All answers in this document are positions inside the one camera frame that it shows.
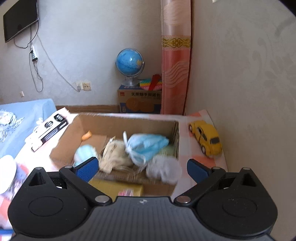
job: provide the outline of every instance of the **white wall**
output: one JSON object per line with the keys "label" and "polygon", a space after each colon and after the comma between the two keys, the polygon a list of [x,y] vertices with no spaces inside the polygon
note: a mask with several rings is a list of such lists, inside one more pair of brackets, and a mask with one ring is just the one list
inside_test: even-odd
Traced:
{"label": "white wall", "polygon": [[187,113],[207,109],[230,171],[274,199],[277,240],[296,235],[296,18],[278,0],[193,1]]}
{"label": "white wall", "polygon": [[[17,0],[0,6],[0,17]],[[29,48],[4,42],[0,24],[0,103],[52,98],[56,105],[117,104],[117,89],[124,78],[115,68],[124,48],[138,49],[146,62],[140,77],[161,73],[160,0],[40,0],[39,36],[65,78],[73,83],[91,81],[92,91],[75,92],[56,73],[38,39],[42,93],[35,91],[29,69]],[[15,38],[26,46],[30,30]]]}

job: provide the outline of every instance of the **car roof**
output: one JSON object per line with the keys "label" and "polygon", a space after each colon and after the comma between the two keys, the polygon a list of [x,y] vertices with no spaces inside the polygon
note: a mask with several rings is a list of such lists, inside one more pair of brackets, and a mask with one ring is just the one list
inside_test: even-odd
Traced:
{"label": "car roof", "polygon": [[200,127],[202,128],[207,138],[211,139],[219,136],[216,128],[211,124],[204,124],[204,125],[201,125]]}

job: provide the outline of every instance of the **pink curtain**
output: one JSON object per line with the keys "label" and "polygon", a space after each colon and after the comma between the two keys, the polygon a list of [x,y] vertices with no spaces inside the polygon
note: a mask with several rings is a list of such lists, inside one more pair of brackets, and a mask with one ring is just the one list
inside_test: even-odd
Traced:
{"label": "pink curtain", "polygon": [[190,0],[161,0],[162,114],[182,115],[189,77]]}

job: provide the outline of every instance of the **toy car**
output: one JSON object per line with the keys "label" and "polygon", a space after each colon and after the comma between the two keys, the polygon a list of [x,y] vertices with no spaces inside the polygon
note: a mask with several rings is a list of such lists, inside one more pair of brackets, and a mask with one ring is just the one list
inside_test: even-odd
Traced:
{"label": "toy car", "polygon": [[216,156],[222,153],[219,134],[213,125],[204,120],[197,120],[190,123],[189,130],[195,135],[206,156]]}

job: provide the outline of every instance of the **globe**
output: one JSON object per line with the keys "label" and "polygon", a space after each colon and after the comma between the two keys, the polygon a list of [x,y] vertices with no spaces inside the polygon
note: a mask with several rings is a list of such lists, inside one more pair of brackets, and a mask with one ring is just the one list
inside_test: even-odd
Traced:
{"label": "globe", "polygon": [[136,85],[139,81],[135,77],[144,69],[143,57],[136,49],[124,49],[116,58],[116,67],[127,77],[124,85]]}

